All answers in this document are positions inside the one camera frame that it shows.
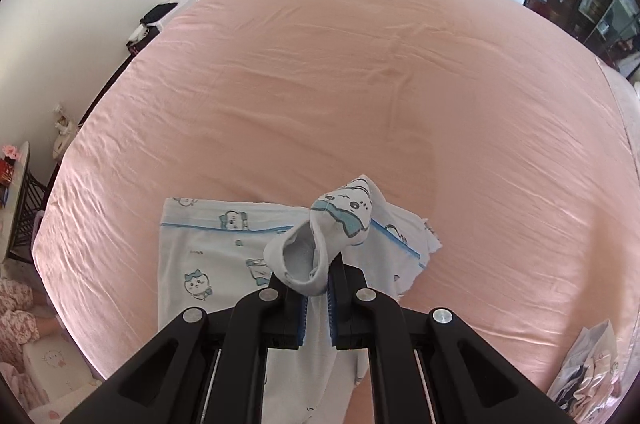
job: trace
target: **plastic bag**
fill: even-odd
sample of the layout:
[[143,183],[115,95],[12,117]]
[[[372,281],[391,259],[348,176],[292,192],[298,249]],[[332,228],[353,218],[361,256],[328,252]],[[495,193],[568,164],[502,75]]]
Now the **plastic bag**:
[[546,394],[576,422],[592,421],[618,381],[617,357],[609,320],[583,328]]

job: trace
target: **side table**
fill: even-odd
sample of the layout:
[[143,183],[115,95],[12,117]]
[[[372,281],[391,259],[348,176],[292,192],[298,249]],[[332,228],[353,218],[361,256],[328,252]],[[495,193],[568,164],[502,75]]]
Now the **side table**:
[[30,257],[24,258],[14,250],[27,247],[31,256],[33,222],[47,192],[47,187],[29,173],[29,143],[22,144],[19,151],[20,159],[15,162],[7,203],[0,210],[0,263],[7,258],[33,263]]

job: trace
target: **red box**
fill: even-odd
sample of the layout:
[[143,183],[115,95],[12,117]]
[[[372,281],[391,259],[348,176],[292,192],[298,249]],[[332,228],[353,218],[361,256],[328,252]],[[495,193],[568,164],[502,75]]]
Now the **red box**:
[[14,176],[14,167],[6,160],[0,160],[0,184],[9,187],[11,178]]

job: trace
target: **wrinkled sheet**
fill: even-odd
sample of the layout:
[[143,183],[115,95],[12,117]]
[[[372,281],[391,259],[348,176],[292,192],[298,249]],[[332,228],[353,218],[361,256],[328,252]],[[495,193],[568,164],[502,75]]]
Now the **wrinkled sheet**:
[[510,0],[201,0],[67,151],[36,266],[108,376],[156,329],[165,198],[308,206],[362,173],[444,244],[405,306],[451,308],[545,391],[607,318],[625,368],[640,187],[623,116],[593,55]]

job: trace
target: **pink flower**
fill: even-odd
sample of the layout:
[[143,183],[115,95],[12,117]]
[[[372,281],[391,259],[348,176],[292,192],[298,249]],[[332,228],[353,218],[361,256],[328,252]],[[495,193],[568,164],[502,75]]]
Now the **pink flower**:
[[10,146],[9,144],[7,144],[6,146],[2,146],[2,153],[4,153],[10,159],[20,159],[20,152],[15,146]]

